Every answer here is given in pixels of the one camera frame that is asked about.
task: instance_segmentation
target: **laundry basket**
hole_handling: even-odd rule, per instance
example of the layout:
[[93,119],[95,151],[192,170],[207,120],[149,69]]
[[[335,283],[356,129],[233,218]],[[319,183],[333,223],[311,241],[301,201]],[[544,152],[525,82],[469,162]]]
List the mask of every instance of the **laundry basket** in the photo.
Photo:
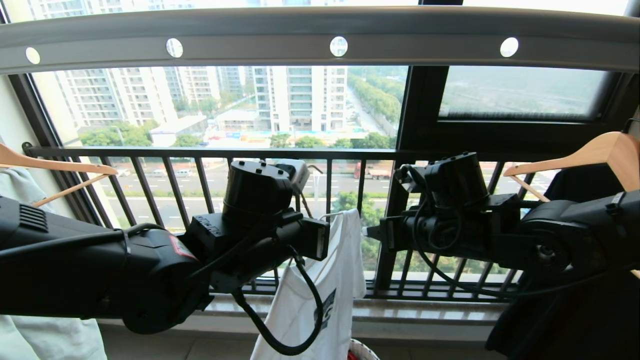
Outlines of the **laundry basket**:
[[356,339],[351,339],[349,351],[353,353],[353,355],[356,355],[358,360],[380,360],[373,350]]

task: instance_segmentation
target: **window sill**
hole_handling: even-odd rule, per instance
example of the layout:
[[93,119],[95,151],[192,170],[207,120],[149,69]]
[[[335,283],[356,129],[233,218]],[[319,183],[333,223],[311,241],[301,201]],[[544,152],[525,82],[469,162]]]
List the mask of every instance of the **window sill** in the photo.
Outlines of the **window sill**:
[[[247,295],[254,310],[265,317],[271,296]],[[417,302],[356,299],[353,337],[393,340],[485,341],[506,304]],[[100,323],[122,321],[101,319]],[[205,311],[193,313],[176,330],[257,334],[257,329],[230,295],[217,295]]]

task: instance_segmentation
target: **car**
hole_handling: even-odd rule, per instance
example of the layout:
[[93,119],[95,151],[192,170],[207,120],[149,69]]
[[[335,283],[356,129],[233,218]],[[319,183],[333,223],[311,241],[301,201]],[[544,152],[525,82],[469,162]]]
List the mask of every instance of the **car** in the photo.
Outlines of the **car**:
[[150,174],[151,177],[164,177],[166,176],[166,170],[162,168],[157,168]]
[[116,175],[116,177],[124,177],[124,176],[131,175],[131,170],[129,170],[128,168],[119,168],[116,170],[118,170],[118,174]]
[[183,168],[175,172],[175,177],[190,177],[193,175],[191,169]]

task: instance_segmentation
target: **clothes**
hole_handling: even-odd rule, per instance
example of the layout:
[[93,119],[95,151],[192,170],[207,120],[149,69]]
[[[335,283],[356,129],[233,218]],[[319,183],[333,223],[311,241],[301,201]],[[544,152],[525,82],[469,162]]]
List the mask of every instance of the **clothes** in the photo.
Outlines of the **clothes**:
[[[304,353],[288,357],[258,337],[252,360],[346,359],[351,340],[353,298],[366,292],[360,250],[360,215],[355,209],[335,215],[330,227],[328,255],[323,261],[307,259],[305,269],[323,300],[324,321],[318,337]],[[299,345],[311,334],[316,303],[304,278],[288,266],[267,316],[273,336],[289,346]]]
[[[31,174],[23,168],[0,170],[0,195],[25,204],[32,204],[47,197]],[[53,212],[49,204],[40,208]],[[0,360],[106,358],[102,336],[95,319],[0,315]]]
[[[585,202],[624,191],[608,165],[560,171],[545,196]],[[523,290],[546,288],[525,273]],[[572,291],[516,299],[485,347],[509,359],[638,359],[640,281],[621,272]]]

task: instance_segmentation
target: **white cloth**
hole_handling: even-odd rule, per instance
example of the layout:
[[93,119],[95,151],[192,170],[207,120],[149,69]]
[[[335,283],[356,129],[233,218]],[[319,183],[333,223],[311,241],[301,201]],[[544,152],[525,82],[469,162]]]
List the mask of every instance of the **white cloth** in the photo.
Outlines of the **white cloth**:
[[[24,204],[32,204],[46,198],[46,194],[38,187],[31,174],[23,168],[0,170],[0,195]],[[52,212],[48,204],[40,208]],[[102,336],[95,319],[0,315],[0,360],[106,358]]]
[[[328,255],[323,261],[307,259],[305,270],[323,300],[324,322],[314,343],[304,353],[289,357],[273,350],[262,336],[252,360],[343,360],[351,339],[353,298],[366,292],[360,250],[360,216],[355,209],[335,215],[330,227]],[[315,325],[316,302],[295,266],[288,266],[265,324],[281,343],[295,346],[305,341]]]

